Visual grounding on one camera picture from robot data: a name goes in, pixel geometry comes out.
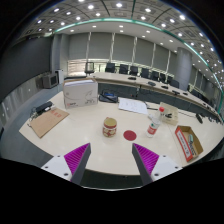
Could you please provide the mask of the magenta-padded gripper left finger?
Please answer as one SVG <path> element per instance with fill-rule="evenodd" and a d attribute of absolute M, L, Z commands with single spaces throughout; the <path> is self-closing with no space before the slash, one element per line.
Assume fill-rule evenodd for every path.
<path fill-rule="evenodd" d="M 90 154 L 91 144 L 87 143 L 65 155 L 52 157 L 42 169 L 79 185 Z"/>

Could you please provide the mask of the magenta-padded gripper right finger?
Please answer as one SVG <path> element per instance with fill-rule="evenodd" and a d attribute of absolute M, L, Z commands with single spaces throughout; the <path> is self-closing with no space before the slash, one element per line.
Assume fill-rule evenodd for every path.
<path fill-rule="evenodd" d="M 169 156 L 158 155 L 136 143 L 132 144 L 132 154 L 143 185 L 152 183 L 182 169 Z"/>

